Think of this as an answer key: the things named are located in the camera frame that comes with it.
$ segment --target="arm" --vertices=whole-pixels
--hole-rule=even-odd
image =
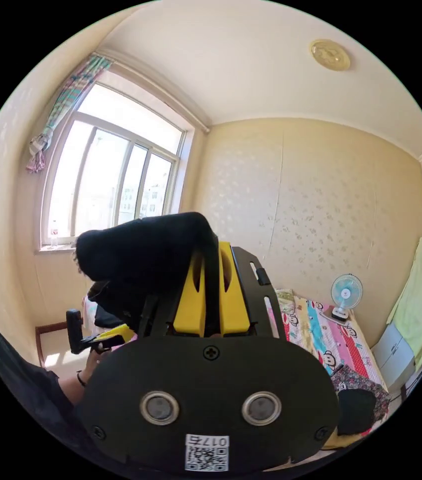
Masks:
[[[101,354],[98,354],[95,350],[91,350],[91,352],[89,352],[86,367],[79,373],[79,378],[84,384],[88,383],[99,362],[108,354],[108,351],[105,351]],[[82,400],[84,395],[84,386],[79,381],[77,374],[67,378],[59,378],[58,383],[62,392],[73,405],[78,404]]]

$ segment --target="blue fan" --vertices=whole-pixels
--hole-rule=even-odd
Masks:
[[[351,273],[336,278],[331,288],[334,305],[332,316],[345,322],[349,318],[349,309],[353,309],[362,298],[362,283]]]

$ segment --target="black shirt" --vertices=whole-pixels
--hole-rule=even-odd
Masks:
[[[158,472],[123,465],[104,455],[88,436],[61,390],[58,376],[24,360],[0,334],[0,377],[26,411],[63,445],[86,460],[127,478]]]

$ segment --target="plaid curtain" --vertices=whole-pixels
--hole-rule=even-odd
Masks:
[[[36,173],[44,168],[44,152],[51,143],[54,129],[78,101],[82,93],[90,87],[112,63],[113,61],[108,58],[93,54],[67,79],[59,97],[52,107],[44,130],[29,143],[31,159],[26,166],[29,172]]]

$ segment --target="qr code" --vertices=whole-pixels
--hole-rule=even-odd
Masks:
[[[229,469],[228,461],[228,437],[187,436],[186,470],[195,472],[226,472]]]

